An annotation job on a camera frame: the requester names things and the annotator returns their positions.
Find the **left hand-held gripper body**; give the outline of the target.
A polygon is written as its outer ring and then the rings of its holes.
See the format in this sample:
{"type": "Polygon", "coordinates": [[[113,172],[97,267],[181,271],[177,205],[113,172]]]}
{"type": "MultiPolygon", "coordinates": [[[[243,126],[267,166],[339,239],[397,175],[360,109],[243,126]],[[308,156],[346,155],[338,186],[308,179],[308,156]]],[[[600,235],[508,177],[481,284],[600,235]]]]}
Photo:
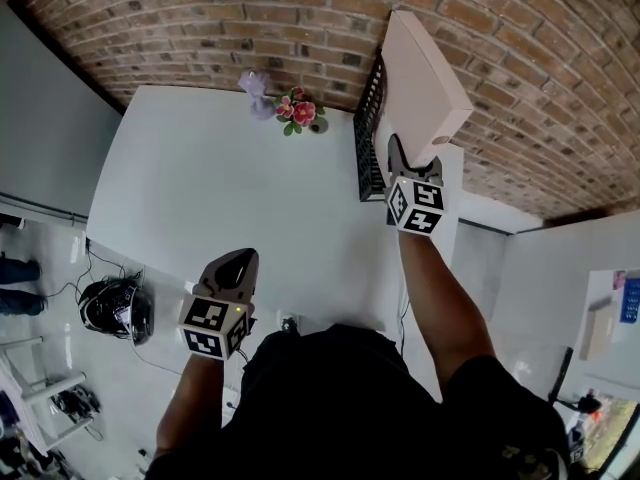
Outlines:
{"type": "Polygon", "coordinates": [[[210,288],[200,284],[185,296],[179,330],[192,353],[226,361],[238,351],[251,331],[255,306],[237,299],[237,288],[210,288]]]}

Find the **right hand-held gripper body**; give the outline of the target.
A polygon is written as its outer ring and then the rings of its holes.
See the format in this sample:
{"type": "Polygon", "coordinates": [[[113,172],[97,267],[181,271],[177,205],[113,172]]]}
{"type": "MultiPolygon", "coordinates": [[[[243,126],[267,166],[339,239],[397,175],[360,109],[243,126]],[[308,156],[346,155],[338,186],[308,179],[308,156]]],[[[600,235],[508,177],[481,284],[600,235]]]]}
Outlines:
{"type": "Polygon", "coordinates": [[[407,174],[388,172],[389,182],[384,189],[388,226],[422,236],[430,236],[434,232],[446,213],[444,185],[437,186],[425,180],[427,166],[410,168],[407,174]]]}

